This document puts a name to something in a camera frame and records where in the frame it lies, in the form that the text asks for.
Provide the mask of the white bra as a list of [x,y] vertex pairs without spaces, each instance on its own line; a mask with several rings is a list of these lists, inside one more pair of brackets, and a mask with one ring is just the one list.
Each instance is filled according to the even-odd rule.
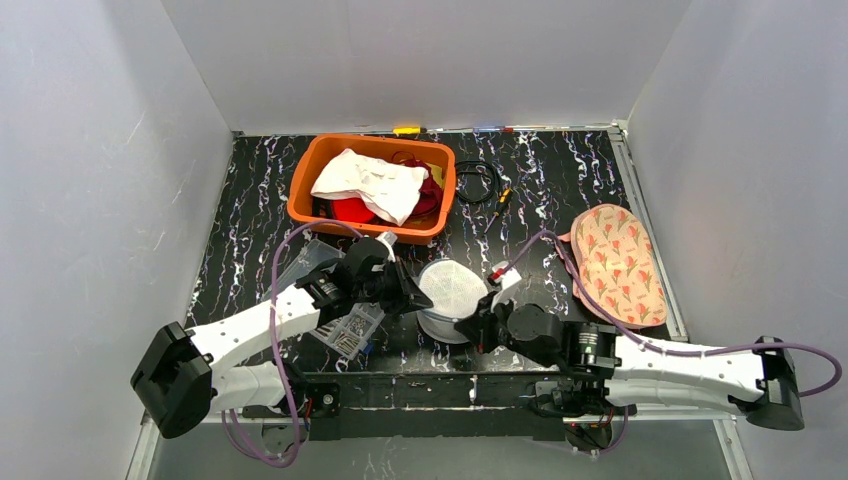
[[330,200],[360,198],[380,219],[400,226],[411,217],[426,177],[424,168],[393,164],[345,149],[323,168],[310,194]]

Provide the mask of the peach print mesh laundry bag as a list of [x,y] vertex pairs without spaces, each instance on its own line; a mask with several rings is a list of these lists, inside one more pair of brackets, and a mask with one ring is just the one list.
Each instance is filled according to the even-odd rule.
[[630,330],[666,323],[668,305],[646,228],[629,210],[613,204],[576,217],[559,239],[577,269],[574,295],[597,317]]

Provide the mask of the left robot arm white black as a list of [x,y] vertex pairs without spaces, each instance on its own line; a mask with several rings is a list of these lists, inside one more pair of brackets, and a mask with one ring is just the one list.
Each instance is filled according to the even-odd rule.
[[365,237],[254,307],[199,327],[161,327],[130,386],[166,439],[188,433],[212,412],[287,401],[296,415],[283,361],[247,366],[245,360],[345,317],[359,304],[377,305],[390,317],[433,302],[386,241]]

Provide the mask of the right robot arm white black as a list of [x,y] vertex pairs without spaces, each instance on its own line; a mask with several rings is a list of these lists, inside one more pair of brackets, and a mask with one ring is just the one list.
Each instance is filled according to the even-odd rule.
[[540,416],[576,418],[633,413],[639,404],[695,407],[741,415],[766,429],[805,423],[794,363],[778,338],[741,351],[679,344],[588,321],[563,321],[535,304],[481,299],[455,331],[482,353],[505,347],[560,377],[537,384],[530,407]]

